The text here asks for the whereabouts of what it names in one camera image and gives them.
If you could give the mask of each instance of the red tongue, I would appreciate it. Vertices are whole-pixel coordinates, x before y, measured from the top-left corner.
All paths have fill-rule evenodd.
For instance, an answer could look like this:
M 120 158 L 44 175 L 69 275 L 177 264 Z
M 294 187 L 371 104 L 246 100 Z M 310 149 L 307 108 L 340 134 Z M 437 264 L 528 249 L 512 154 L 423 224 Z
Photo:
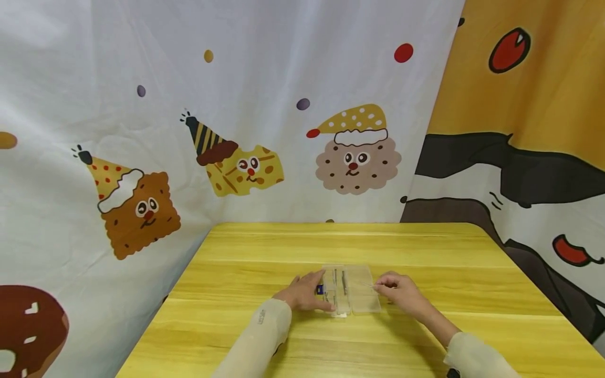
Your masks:
M 529 35 L 521 28 L 508 32 L 494 47 L 489 66 L 496 73 L 502 73 L 515 67 L 529 51 Z
M 569 244 L 565 235 L 557 236 L 552 241 L 552 246 L 559 257 L 568 264 L 583 266 L 590 260 L 586 249 Z

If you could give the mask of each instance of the forearm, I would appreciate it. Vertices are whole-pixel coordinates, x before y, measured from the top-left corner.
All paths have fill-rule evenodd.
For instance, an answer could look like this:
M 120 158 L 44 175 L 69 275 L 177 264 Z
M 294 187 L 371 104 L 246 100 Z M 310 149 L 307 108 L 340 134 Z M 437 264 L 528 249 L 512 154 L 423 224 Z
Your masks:
M 292 310 L 285 302 L 263 303 L 212 377 L 262 377 L 277 347 L 286 341 L 291 321 Z
M 433 305 L 428 305 L 417 320 L 424 324 L 444 348 L 447 348 L 452 337 L 460 332 L 460 329 Z
M 432 305 L 417 319 L 448 350 L 444 362 L 457 370 L 462 377 L 520 377 L 497 350 L 485 345 L 472 334 L 461 332 Z

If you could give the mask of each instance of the person's left hand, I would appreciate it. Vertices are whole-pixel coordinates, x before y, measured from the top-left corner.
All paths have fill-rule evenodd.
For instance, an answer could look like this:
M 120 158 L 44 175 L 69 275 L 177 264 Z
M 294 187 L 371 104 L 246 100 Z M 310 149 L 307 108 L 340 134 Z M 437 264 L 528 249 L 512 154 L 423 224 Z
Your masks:
M 315 288 L 324 276 L 325 270 L 309 272 L 304 277 L 294 277 L 290 286 L 275 294 L 273 298 L 284 301 L 295 310 L 335 311 L 334 306 L 315 297 Z

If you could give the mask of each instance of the fabric backdrop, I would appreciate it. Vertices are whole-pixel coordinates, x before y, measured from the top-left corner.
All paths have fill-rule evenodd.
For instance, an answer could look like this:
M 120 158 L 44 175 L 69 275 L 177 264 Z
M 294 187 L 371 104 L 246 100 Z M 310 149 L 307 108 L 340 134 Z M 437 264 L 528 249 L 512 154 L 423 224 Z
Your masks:
M 462 7 L 4 1 L 0 376 L 113 376 L 215 223 L 399 221 Z
M 603 356 L 604 24 L 601 1 L 468 0 L 401 219 L 482 227 Z

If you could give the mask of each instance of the hand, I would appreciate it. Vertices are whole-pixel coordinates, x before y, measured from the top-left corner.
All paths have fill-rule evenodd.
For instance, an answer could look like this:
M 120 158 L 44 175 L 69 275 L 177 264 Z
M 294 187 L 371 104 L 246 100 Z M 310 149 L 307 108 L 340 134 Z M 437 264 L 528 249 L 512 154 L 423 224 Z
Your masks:
M 421 320 L 434 310 L 431 302 L 422 295 L 418 286 L 409 276 L 393 271 L 384 273 L 376 281 L 374 290 L 390 299 L 402 311 L 416 320 Z
M 309 272 L 304 277 L 294 277 L 290 286 L 275 294 L 273 298 L 284 301 L 295 310 L 335 311 L 334 306 L 315 297 L 315 288 L 324 276 L 325 270 Z

